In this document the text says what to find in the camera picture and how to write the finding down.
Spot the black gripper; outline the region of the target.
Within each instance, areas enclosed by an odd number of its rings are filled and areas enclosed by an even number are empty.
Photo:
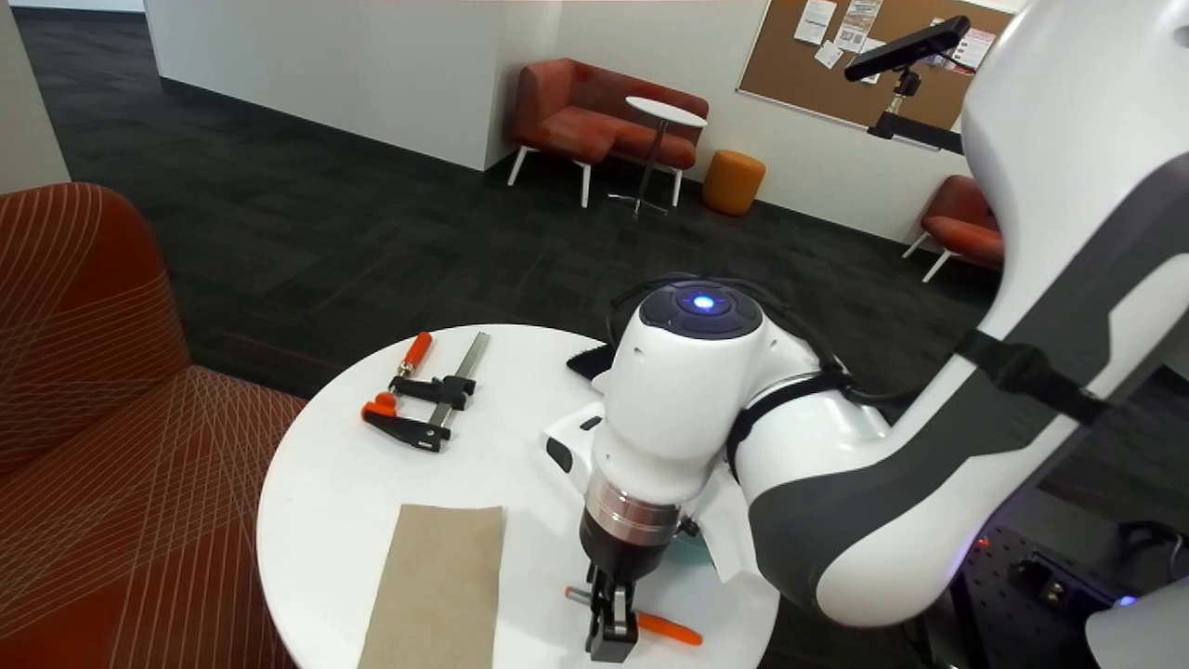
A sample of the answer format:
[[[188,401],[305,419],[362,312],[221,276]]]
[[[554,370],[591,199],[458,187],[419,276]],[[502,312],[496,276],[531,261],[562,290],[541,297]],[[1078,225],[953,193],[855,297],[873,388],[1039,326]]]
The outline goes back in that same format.
[[[585,555],[585,608],[591,627],[582,649],[591,663],[609,663],[609,608],[614,608],[614,658],[626,658],[640,644],[635,597],[630,586],[614,586],[614,601],[605,596],[605,581],[643,581],[662,566],[663,546],[672,544],[676,516],[662,521],[626,521],[626,523],[596,523],[594,516],[579,521],[579,546]]]

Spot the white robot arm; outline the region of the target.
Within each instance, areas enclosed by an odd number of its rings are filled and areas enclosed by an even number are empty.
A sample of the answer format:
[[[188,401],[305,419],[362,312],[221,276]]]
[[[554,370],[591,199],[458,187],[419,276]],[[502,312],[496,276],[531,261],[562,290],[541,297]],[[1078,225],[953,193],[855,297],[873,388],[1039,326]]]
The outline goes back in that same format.
[[[713,550],[839,627],[890,627],[959,576],[988,521],[1186,340],[1189,0],[1026,0],[959,110],[1001,234],[996,290],[902,388],[902,349],[833,340],[724,279],[662,281],[568,359],[594,419],[548,445],[582,494],[582,654],[640,644],[635,585],[717,492]]]

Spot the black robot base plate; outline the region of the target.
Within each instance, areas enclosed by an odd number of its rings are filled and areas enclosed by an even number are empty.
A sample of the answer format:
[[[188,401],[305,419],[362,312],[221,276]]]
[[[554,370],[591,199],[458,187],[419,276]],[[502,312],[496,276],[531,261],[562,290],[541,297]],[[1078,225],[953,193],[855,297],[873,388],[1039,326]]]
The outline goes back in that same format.
[[[1118,521],[1061,557],[993,526],[905,639],[922,669],[1189,669],[1186,531]]]

